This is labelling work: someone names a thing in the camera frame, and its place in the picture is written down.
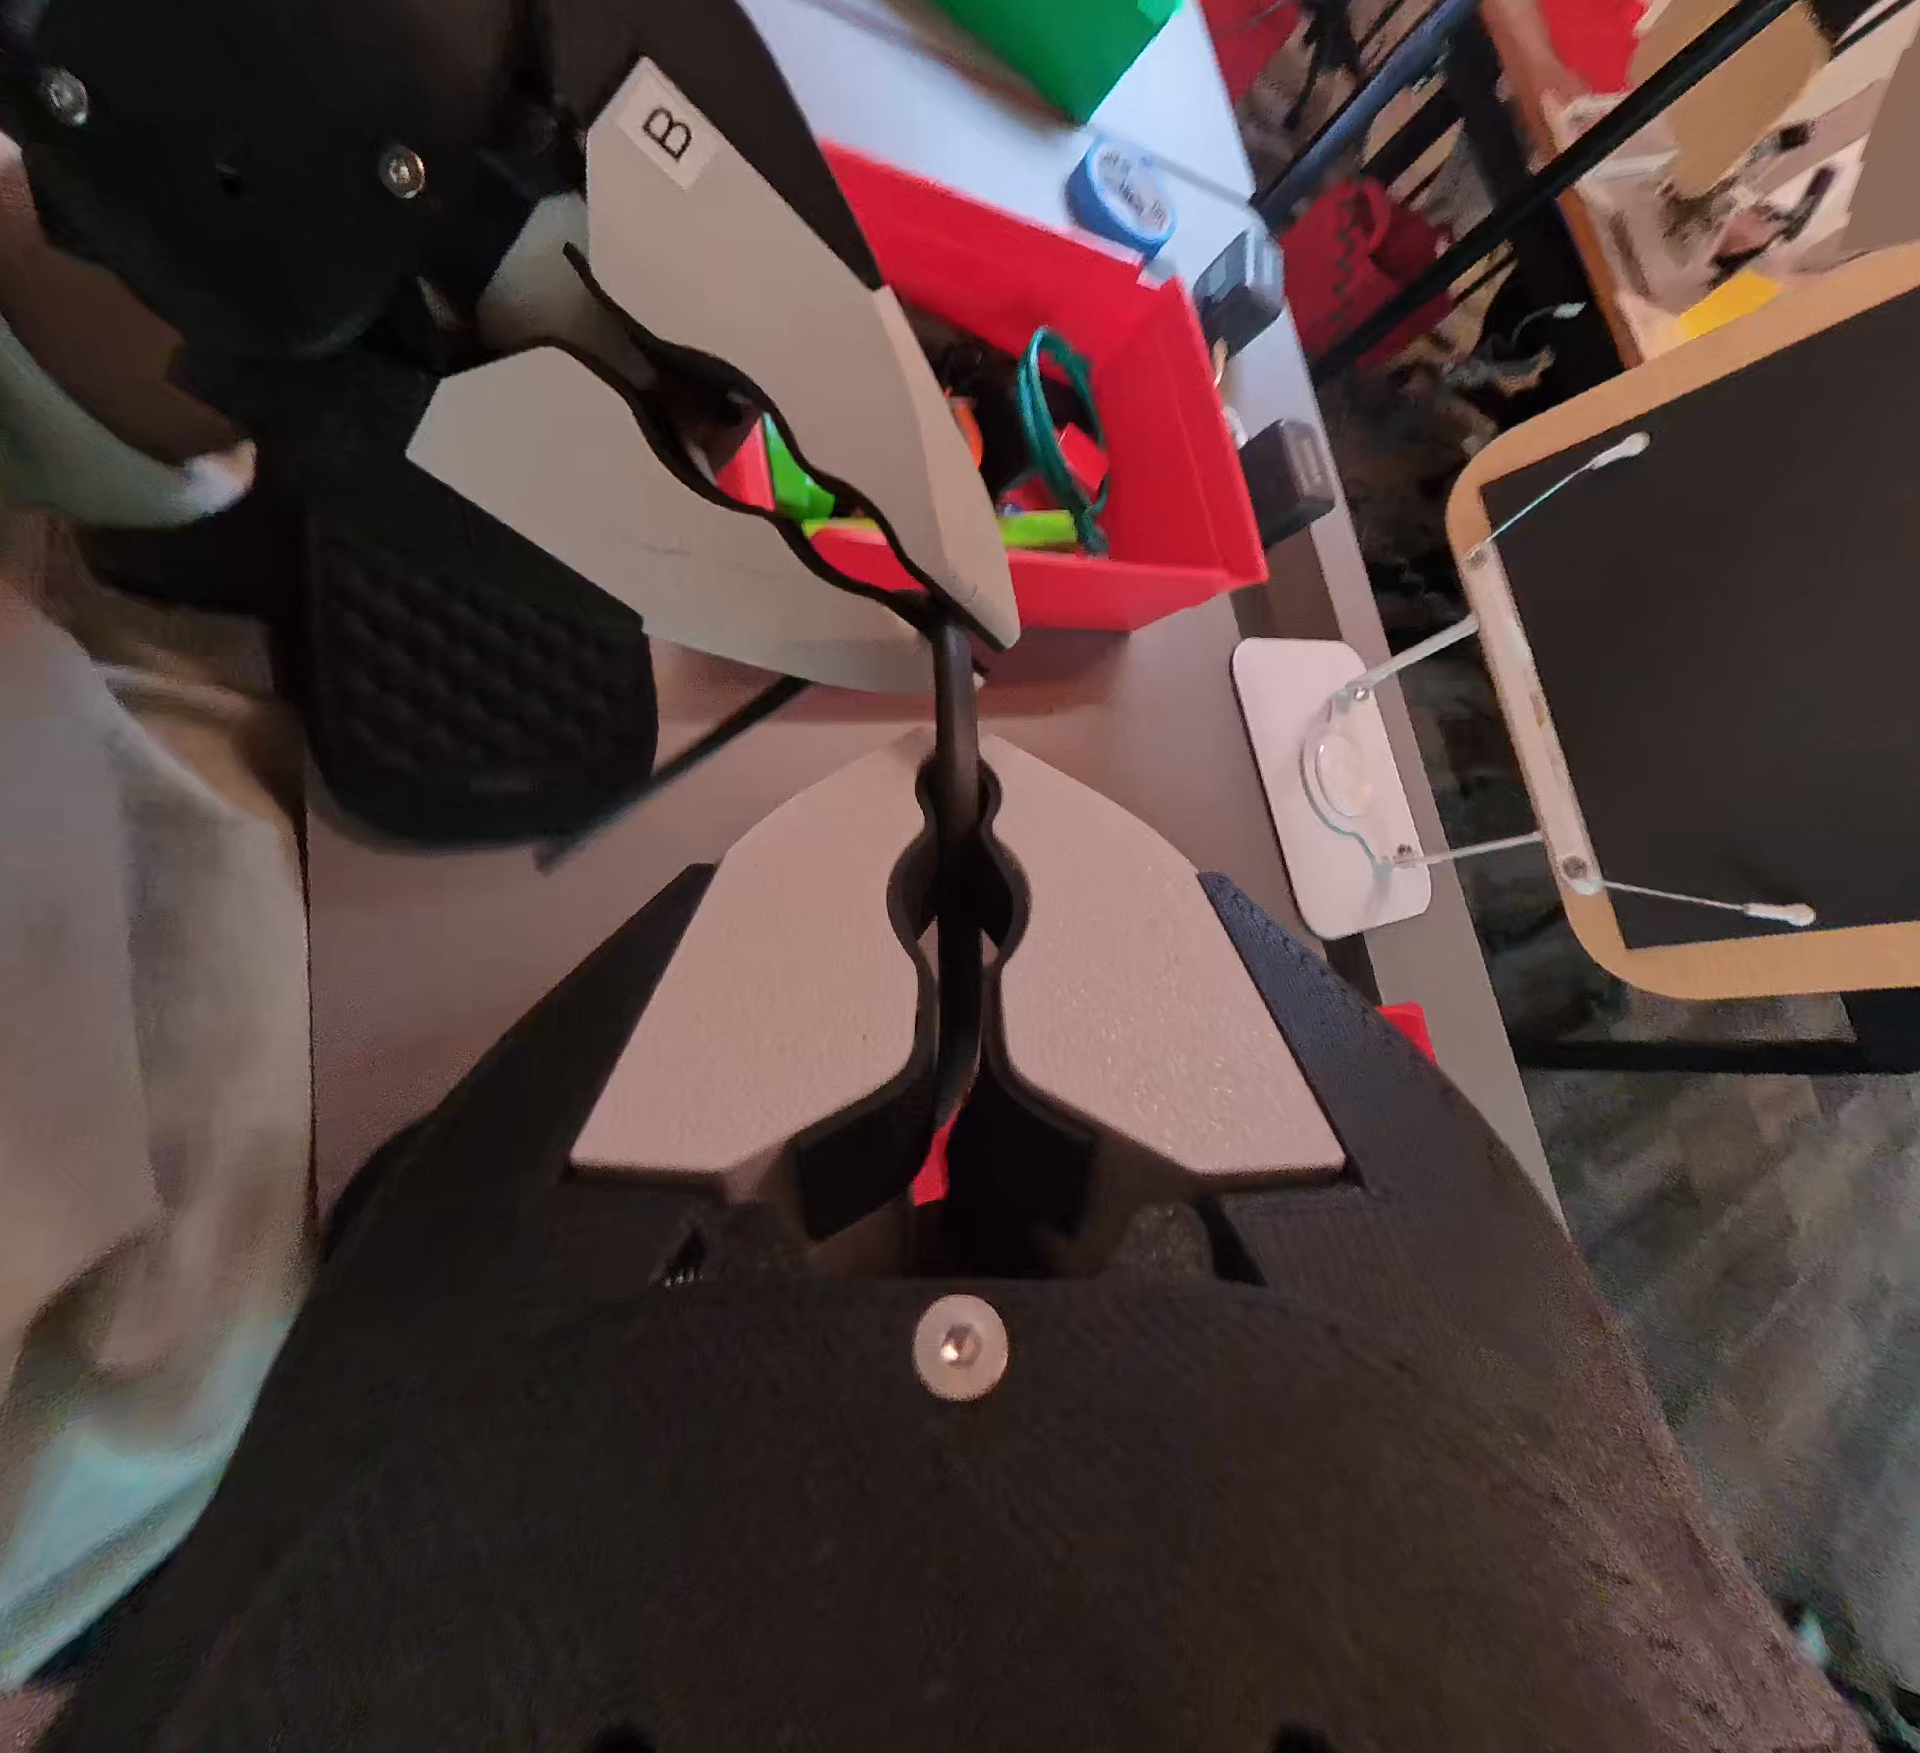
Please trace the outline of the black pole clamp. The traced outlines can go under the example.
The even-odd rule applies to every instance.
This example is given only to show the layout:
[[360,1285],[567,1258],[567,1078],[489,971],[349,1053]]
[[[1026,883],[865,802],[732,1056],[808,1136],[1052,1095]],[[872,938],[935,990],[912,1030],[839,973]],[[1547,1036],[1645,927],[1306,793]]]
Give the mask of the black pole clamp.
[[1192,283],[1208,349],[1226,360],[1247,349],[1287,311],[1286,256],[1269,231],[1241,231]]
[[1309,421],[1266,423],[1238,446],[1238,461],[1263,551],[1309,531],[1339,501],[1332,452]]

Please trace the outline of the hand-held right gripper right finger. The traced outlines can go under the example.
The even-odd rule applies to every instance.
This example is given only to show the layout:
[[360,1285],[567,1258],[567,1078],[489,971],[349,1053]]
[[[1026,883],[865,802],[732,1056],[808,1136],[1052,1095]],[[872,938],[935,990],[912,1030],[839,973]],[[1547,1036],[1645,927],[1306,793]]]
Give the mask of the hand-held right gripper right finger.
[[1342,1180],[1346,1149],[1198,867],[1005,739],[982,765],[1012,899],[989,976],[989,1187],[1047,1241],[1115,1241],[1145,1207]]

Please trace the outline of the blue tape roll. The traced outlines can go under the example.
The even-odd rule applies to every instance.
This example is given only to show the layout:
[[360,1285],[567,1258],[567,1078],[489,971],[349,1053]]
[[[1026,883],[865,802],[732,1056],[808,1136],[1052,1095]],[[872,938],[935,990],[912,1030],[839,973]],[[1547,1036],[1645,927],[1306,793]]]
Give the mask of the blue tape roll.
[[1138,259],[1160,256],[1181,221],[1158,164],[1145,152],[1109,137],[1091,142],[1084,152],[1069,174],[1066,201],[1081,231]]

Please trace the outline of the black disc-topped pole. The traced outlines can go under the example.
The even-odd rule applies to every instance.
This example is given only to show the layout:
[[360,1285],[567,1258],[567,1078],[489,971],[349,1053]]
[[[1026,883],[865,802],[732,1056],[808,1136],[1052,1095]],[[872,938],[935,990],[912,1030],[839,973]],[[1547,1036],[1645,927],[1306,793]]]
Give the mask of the black disc-topped pole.
[[1527,174],[1482,219],[1441,253],[1420,274],[1358,324],[1346,328],[1330,347],[1309,355],[1315,386],[1339,379],[1429,301],[1445,299],[1490,254],[1517,244],[1519,233],[1561,195],[1597,171],[1632,137],[1662,115],[1679,109],[1706,76],[1735,61],[1754,41],[1774,28],[1791,8],[1809,0],[1738,0],[1670,56],[1651,81],[1622,97],[1592,127],[1561,150],[1547,166]]

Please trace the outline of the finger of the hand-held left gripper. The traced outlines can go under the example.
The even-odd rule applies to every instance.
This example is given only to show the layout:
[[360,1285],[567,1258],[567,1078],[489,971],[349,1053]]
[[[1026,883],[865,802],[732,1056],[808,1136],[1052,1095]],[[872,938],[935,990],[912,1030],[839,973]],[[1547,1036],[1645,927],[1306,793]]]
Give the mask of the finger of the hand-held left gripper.
[[640,401],[543,346],[439,381],[408,461],[677,645],[842,691],[912,694],[959,608],[860,586],[775,513],[672,457]]
[[743,124],[775,130],[787,178],[815,183],[842,246],[725,133],[725,99],[714,89],[700,100],[660,61],[636,61],[586,135],[583,188],[533,207],[480,294],[482,365],[543,346],[579,352],[705,478],[661,392],[677,375],[743,398],[824,486],[881,524],[921,591],[939,590],[999,651],[1019,643],[992,503],[781,69],[751,63]]

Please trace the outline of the person's pale sweatshirt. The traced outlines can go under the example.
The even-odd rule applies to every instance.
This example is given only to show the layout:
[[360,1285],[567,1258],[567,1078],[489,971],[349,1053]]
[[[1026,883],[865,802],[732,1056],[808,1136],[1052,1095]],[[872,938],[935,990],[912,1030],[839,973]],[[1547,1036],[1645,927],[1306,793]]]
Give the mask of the person's pale sweatshirt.
[[4,333],[4,1701],[185,1540],[308,1280],[298,751],[242,619],[83,526],[224,524]]

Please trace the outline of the black light stand pole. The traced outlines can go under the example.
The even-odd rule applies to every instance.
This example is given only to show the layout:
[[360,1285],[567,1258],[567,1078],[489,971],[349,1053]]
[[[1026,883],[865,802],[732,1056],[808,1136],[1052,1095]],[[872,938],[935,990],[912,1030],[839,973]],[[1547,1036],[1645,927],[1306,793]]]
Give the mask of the black light stand pole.
[[1482,3],[1437,0],[1429,14],[1398,41],[1286,174],[1260,188],[1251,201],[1266,231],[1279,234],[1300,217],[1313,195],[1336,178],[1346,158],[1363,148],[1379,114],[1406,87],[1426,82],[1441,69],[1453,39],[1475,18]]

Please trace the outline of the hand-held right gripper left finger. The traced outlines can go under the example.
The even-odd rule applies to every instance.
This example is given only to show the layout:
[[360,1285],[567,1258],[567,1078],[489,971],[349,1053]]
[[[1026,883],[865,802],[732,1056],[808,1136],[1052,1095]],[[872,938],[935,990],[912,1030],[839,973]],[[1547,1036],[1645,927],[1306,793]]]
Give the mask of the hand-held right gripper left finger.
[[812,1241],[905,1207],[939,1122],[933,748],[902,730],[723,855],[574,1171],[784,1204]]

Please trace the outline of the red parts-filled plastic bin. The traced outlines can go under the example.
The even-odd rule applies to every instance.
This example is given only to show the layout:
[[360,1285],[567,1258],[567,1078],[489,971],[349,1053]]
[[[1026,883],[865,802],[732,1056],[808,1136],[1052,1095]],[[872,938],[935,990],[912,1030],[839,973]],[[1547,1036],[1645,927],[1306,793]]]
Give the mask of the red parts-filled plastic bin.
[[1264,582],[1238,448],[1185,283],[849,144],[830,139],[826,153],[908,311],[1006,353],[1047,326],[1089,365],[1109,551],[1012,547],[1025,629],[1134,631]]

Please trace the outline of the black quilted pad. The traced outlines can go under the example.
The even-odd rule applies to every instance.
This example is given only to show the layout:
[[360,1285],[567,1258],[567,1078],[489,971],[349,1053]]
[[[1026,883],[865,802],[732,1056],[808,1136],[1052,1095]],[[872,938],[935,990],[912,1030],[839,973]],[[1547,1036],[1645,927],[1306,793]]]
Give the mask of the black quilted pad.
[[660,697],[638,614],[536,551],[417,551],[308,513],[301,720],[362,834],[428,851],[539,845],[652,781]]

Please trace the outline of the wood-rimmed black board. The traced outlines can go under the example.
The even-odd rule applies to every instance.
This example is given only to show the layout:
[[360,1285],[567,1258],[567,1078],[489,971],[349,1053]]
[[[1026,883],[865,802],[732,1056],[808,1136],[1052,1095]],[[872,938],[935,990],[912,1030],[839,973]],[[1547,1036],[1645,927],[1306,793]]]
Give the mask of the wood-rimmed black board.
[[1919,981],[1919,249],[1500,434],[1446,533],[1584,952],[1719,1001]]

